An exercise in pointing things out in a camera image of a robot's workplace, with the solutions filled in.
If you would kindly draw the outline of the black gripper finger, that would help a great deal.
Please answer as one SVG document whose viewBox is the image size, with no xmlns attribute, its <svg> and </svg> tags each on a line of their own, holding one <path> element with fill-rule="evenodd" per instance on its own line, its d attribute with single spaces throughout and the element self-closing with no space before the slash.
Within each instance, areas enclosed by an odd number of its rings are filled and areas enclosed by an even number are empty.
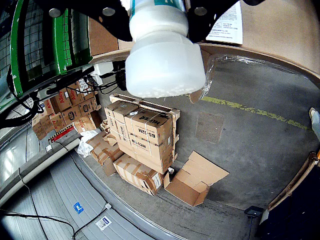
<svg viewBox="0 0 320 240">
<path fill-rule="evenodd" d="M 37 0 L 36 3 L 46 13 L 52 9 L 75 10 L 98 22 L 115 38 L 125 42 L 133 40 L 130 17 L 120 0 Z"/>
<path fill-rule="evenodd" d="M 185 0 L 188 38 L 193 43 L 206 39 L 216 21 L 237 0 Z"/>
</svg>

